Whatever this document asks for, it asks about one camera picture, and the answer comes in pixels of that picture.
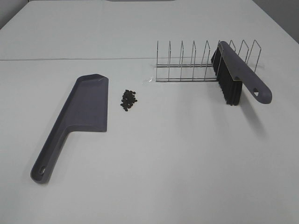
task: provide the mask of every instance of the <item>white tabletop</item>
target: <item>white tabletop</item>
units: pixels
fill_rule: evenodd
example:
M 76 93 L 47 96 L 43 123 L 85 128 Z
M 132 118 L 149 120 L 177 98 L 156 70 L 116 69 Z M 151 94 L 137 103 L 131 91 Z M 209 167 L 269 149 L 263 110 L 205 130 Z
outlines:
M 156 61 L 141 58 L 157 40 L 244 38 L 262 45 L 269 105 L 246 88 L 228 106 L 217 83 L 148 81 Z M 249 0 L 30 2 L 0 31 L 0 223 L 297 223 L 298 52 Z M 38 58 L 110 59 L 27 60 Z M 109 78 L 107 132 L 71 133 L 36 184 L 75 80 L 93 73 Z M 125 89 L 137 92 L 129 112 Z

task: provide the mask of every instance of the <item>wire dish rack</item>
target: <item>wire dish rack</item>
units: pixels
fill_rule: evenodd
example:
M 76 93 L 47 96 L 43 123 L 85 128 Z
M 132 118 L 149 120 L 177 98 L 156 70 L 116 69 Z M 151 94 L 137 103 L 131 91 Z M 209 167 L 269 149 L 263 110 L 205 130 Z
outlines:
M 255 72 L 262 52 L 260 44 L 256 40 L 254 40 L 251 48 L 249 48 L 246 41 L 242 40 L 238 51 L 232 40 L 230 40 L 229 45 L 236 53 L 238 53 L 238 55 L 244 60 L 247 65 L 249 64 L 249 59 L 253 58 L 252 55 L 254 49 L 257 49 L 257 59 L 249 65 Z M 159 41 L 157 41 L 156 82 L 217 81 L 217 74 L 215 74 L 213 70 L 213 64 L 211 63 L 211 58 L 214 51 L 211 53 L 211 47 L 208 40 L 205 43 L 202 57 L 197 57 L 198 50 L 196 48 L 195 41 L 193 41 L 192 43 L 191 56 L 186 57 L 184 55 L 185 48 L 183 41 L 181 42 L 179 57 L 172 57 L 171 52 L 171 42 L 169 41 L 168 56 L 159 58 Z

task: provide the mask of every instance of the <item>metal rack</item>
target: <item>metal rack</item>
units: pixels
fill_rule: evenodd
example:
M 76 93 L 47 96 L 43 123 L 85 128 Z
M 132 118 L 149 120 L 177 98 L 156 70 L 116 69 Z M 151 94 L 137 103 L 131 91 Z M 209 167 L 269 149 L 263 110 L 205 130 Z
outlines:
M 230 40 L 229 45 L 236 52 L 236 47 L 232 40 Z M 241 51 L 245 50 L 246 56 L 245 56 L 245 59 L 243 58 L 243 60 L 246 64 L 248 64 L 255 45 L 258 46 L 259 52 L 258 52 L 258 57 L 257 57 L 256 63 L 254 64 L 255 65 L 254 72 L 256 71 L 258 61 L 259 61 L 261 51 L 262 51 L 260 44 L 256 40 L 254 40 L 251 48 L 249 48 L 246 41 L 242 40 L 239 51 L 238 51 L 238 55 L 240 55 Z M 215 82 L 215 81 L 217 81 L 218 72 L 216 73 L 216 75 L 214 73 L 212 77 L 207 77 L 208 68 L 211 68 L 211 70 L 213 70 L 212 69 L 213 64 L 210 61 L 211 48 L 210 48 L 210 44 L 209 44 L 208 40 L 206 41 L 202 59 L 199 60 L 199 63 L 196 62 L 196 59 L 197 59 L 196 56 L 197 56 L 198 50 L 196 48 L 195 41 L 193 41 L 193 43 L 192 43 L 191 57 L 184 57 L 184 51 L 185 51 L 184 43 L 182 41 L 179 57 L 171 57 L 171 42 L 169 41 L 168 57 L 166 58 L 167 63 L 160 63 L 159 60 L 161 60 L 161 58 L 159 58 L 159 41 L 157 41 L 156 82 Z M 174 58 L 179 59 L 177 63 L 172 63 Z M 202 69 L 204 69 L 204 72 L 202 71 L 200 76 L 195 76 L 196 68 L 202 68 Z M 158 75 L 158 69 L 164 69 L 163 76 Z M 176 77 L 174 75 L 172 75 L 171 69 L 176 70 L 176 74 L 177 74 Z M 188 77 L 184 77 L 183 69 L 188 69 L 189 70 L 188 72 L 191 72 L 192 75 L 190 75 Z

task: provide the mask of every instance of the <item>hanging hole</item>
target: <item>hanging hole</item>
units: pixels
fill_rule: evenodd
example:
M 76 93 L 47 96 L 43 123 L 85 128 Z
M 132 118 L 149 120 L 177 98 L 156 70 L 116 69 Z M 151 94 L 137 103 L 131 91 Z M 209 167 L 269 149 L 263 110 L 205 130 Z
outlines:
M 45 173 L 45 169 L 46 169 L 46 166 L 42 166 L 41 169 L 39 170 L 39 174 L 43 175 Z
M 258 92 L 257 88 L 254 88 L 253 92 L 254 92 L 254 95 L 258 96 L 259 92 Z

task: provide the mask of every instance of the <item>pile of seeds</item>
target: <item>pile of seeds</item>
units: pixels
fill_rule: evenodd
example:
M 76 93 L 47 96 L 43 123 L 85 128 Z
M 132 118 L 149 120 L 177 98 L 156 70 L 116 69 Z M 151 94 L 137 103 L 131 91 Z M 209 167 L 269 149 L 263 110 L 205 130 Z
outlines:
M 135 98 L 135 94 L 136 92 L 134 91 L 129 91 L 129 90 L 126 90 L 123 95 L 122 95 L 122 104 L 121 106 L 123 107 L 123 109 L 125 111 L 128 111 L 128 109 L 130 109 L 133 104 L 135 102 L 137 102 L 137 99 Z

